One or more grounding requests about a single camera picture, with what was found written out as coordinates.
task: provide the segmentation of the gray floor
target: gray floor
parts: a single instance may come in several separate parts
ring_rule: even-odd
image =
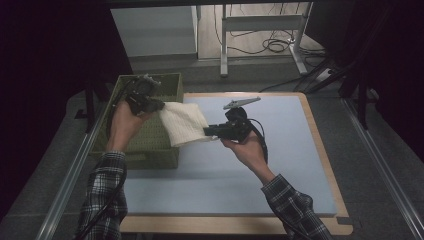
[[[231,59],[228,78],[219,75],[219,62],[197,61],[184,56],[131,59],[136,73],[181,72],[185,92],[257,92],[267,86],[298,77],[291,58]],[[281,85],[273,91],[292,91],[299,82]],[[350,236],[336,239],[415,239],[393,200],[379,171],[362,143],[338,97],[340,82],[308,95],[321,138],[324,142],[348,213],[354,223]],[[0,239],[34,239],[48,213],[70,163],[85,136],[86,122],[74,119],[84,109],[84,95],[69,100],[63,119],[37,170],[28,181],[0,225]],[[369,132],[387,160],[395,177],[411,199],[421,218],[424,215],[424,165],[375,111],[367,108]],[[53,239],[70,239],[83,201],[85,182],[95,159],[87,158],[75,189],[67,203]],[[125,239],[136,239],[125,235]],[[168,235],[153,239],[284,239],[281,236]]]

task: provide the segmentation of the towel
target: towel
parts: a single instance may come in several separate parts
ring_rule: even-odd
[[[209,125],[196,103],[166,102],[159,116],[172,147],[212,140],[203,131]]]

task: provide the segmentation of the table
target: table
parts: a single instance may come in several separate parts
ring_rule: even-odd
[[[300,93],[186,93],[190,97],[268,97],[291,96],[299,98],[305,118],[309,125],[311,136],[321,161],[323,171],[328,180],[329,188],[336,205],[336,213],[332,216],[320,216],[333,235],[348,235],[353,227],[349,222],[343,198],[340,194],[334,173],[321,141],[318,129],[314,122],[312,112],[306,97]],[[121,224],[122,232],[147,232],[147,233],[207,233],[207,234],[283,234],[284,229],[280,220],[273,216],[249,215],[181,215],[181,214],[143,214],[129,215]]]

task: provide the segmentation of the person's left hand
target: person's left hand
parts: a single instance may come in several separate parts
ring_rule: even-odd
[[[137,134],[143,123],[151,118],[153,114],[143,113],[139,116],[134,116],[127,102],[119,102],[113,115],[106,151],[125,151],[131,138]]]

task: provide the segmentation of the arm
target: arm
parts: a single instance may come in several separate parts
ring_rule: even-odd
[[[126,102],[120,102],[112,119],[111,136],[105,154],[90,173],[86,198],[80,211],[76,239],[121,239],[119,224],[127,214],[127,204],[122,188],[126,178],[124,151],[131,138],[136,135],[142,124],[152,114],[134,116]],[[87,237],[80,233],[89,222],[101,211],[102,207],[115,195],[105,214],[88,231]]]
[[[258,137],[251,132],[242,143],[222,139],[236,157],[247,166],[262,182],[262,191],[269,206],[279,217],[292,239],[296,235],[287,222],[311,239],[332,239],[325,225],[313,212],[312,198],[295,190],[283,176],[275,176],[265,162]]]

